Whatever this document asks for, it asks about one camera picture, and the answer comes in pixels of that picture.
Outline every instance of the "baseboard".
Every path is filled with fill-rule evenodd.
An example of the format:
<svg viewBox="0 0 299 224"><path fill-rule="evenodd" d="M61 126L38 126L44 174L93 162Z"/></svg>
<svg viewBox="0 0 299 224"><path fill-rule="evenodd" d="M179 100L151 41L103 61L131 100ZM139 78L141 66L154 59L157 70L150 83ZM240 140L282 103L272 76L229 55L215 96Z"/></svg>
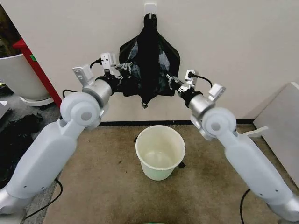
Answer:
<svg viewBox="0 0 299 224"><path fill-rule="evenodd" d="M237 119L237 124L252 124L254 119ZM191 125L189 120L104 121L99 126Z"/></svg>

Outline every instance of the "trash bag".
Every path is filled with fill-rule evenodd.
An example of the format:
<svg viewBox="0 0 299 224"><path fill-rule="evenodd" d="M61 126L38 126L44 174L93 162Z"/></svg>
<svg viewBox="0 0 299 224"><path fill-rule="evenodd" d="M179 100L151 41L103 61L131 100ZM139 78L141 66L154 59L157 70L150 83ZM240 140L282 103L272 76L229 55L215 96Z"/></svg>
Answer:
<svg viewBox="0 0 299 224"><path fill-rule="evenodd" d="M41 129L42 121L39 113L26 115L10 122L0 133L0 189L9 182L16 165L33 142L31 134Z"/></svg>
<svg viewBox="0 0 299 224"><path fill-rule="evenodd" d="M178 77L180 56L157 31L157 17L147 14L141 33L120 48L120 64L132 63L119 88L125 97L140 95L142 106L157 95L173 96L166 75Z"/></svg>

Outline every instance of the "white wall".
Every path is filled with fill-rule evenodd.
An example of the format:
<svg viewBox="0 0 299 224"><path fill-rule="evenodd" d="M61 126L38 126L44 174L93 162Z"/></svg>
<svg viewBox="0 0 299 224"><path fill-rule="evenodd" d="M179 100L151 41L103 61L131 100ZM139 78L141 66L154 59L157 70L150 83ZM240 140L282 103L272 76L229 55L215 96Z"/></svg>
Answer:
<svg viewBox="0 0 299 224"><path fill-rule="evenodd" d="M90 63L142 29L142 0L0 0L58 93L80 90L72 67ZM158 0L159 32L180 53L180 77L197 69L226 93L218 105L252 119L299 71L298 0ZM207 91L207 83L198 81ZM179 97L112 96L104 120L179 120Z"/></svg>

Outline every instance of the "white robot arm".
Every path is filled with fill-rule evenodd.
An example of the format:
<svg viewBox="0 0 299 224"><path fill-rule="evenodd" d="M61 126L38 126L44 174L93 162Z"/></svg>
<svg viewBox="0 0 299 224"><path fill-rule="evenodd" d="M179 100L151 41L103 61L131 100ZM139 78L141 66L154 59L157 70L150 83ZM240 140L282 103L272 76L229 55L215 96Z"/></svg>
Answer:
<svg viewBox="0 0 299 224"><path fill-rule="evenodd" d="M62 101L63 119L48 124L23 155L11 180L0 190L0 214L22 210L47 188L74 153L81 132L100 124L109 98L123 78L114 67L114 57L109 53L101 55L104 57L108 59L103 66L104 77L95 79L88 65L73 69L83 85L82 92L72 93ZM217 138L222 143L226 158L249 188L284 220L299 221L299 198L255 143L235 130L234 115L227 109L215 108L225 88L214 84L206 98L194 90L195 71L187 71L186 83L175 77L168 79L170 87L191 109L192 123L207 140Z"/></svg>
<svg viewBox="0 0 299 224"><path fill-rule="evenodd" d="M216 138L220 141L227 160L251 191L274 213L286 221L299 221L299 197L292 193L257 145L247 135L236 131L234 115L225 108L215 107L215 101L225 88L214 84L206 98L194 90L197 77L194 70L187 71L186 83L168 76L170 87L178 91L192 111L192 123L207 140Z"/></svg>

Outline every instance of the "brown carpet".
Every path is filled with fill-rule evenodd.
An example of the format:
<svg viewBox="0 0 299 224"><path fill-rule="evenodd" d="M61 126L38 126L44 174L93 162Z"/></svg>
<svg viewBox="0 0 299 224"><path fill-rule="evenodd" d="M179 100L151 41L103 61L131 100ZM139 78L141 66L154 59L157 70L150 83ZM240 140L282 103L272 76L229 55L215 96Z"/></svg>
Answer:
<svg viewBox="0 0 299 224"><path fill-rule="evenodd" d="M135 154L134 138L145 126L98 127L85 131L78 149L62 171L62 196L44 224L239 224L239 204L247 189L225 159L223 147L204 140L194 126L171 126L186 144L184 163L164 181L147 178ZM241 126L239 131L253 130ZM258 146L297 190L266 143ZM278 217L249 193L246 224L275 224Z"/></svg>

